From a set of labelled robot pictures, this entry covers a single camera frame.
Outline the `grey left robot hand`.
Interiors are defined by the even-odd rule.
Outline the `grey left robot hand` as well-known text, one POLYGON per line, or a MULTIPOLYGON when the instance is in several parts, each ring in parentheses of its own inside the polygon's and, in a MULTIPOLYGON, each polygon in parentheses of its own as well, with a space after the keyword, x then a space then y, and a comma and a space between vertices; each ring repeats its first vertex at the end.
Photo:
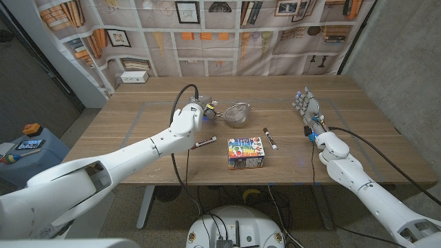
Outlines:
POLYGON ((194 96, 189 98, 190 103, 195 103, 202 107, 203 115, 208 119, 213 119, 216 116, 215 107, 218 102, 214 101, 211 96, 208 95, 199 95, 196 99, 194 96))

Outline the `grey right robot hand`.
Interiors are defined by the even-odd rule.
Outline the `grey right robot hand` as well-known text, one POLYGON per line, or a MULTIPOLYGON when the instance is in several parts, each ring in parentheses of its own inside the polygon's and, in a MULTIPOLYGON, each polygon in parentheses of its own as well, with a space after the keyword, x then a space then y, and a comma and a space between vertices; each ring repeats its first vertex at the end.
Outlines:
POLYGON ((316 100, 314 94, 305 87, 304 92, 298 92, 293 107, 301 115, 304 124, 316 135, 328 132, 329 129, 325 125, 324 116, 320 111, 320 104, 316 100))

